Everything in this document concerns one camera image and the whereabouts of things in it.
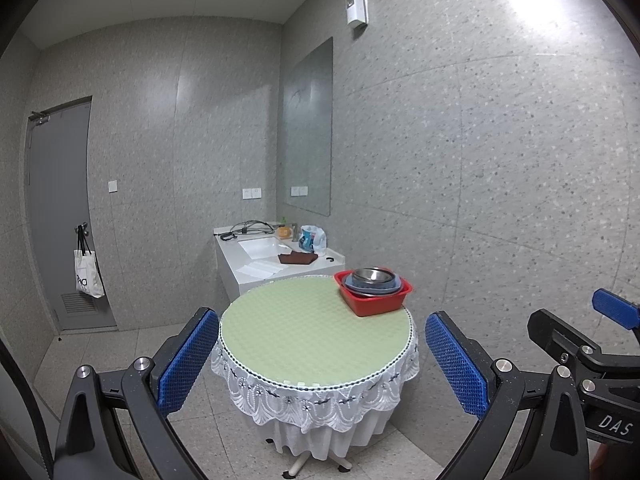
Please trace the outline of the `person right hand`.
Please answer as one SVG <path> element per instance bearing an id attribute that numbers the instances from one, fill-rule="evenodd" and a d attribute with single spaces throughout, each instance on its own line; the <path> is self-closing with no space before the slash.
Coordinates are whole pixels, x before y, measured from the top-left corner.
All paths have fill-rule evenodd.
<path id="1" fill-rule="evenodd" d="M 590 480 L 599 480 L 604 471 L 606 462 L 608 461 L 608 451 L 610 447 L 607 444 L 600 444 L 596 454 L 594 454 L 590 462 Z"/>

